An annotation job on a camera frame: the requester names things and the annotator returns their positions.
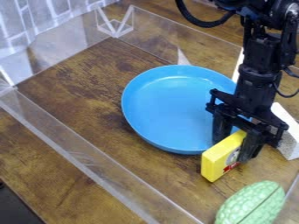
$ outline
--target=wooden surface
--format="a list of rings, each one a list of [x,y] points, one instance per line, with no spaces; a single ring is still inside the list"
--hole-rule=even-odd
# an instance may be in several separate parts
[[[185,23],[172,1],[130,2]],[[213,10],[203,9],[203,16],[212,18]],[[236,19],[209,32],[236,43],[241,40]],[[287,162],[264,147],[256,159],[211,184],[199,174],[199,157],[149,146],[121,116],[120,96],[137,74],[164,64],[109,38],[24,82],[18,90],[165,196],[212,223],[220,204],[243,186],[269,179],[287,190],[299,163]],[[293,85],[288,79],[284,84]],[[297,115],[295,101],[281,103]],[[0,121],[0,177],[48,223],[142,222],[2,110]]]

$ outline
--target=green textured ball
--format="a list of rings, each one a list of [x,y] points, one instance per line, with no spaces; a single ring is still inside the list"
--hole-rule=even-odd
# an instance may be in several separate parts
[[[221,205],[215,224],[269,224],[285,201],[283,187],[272,181],[245,186]]]

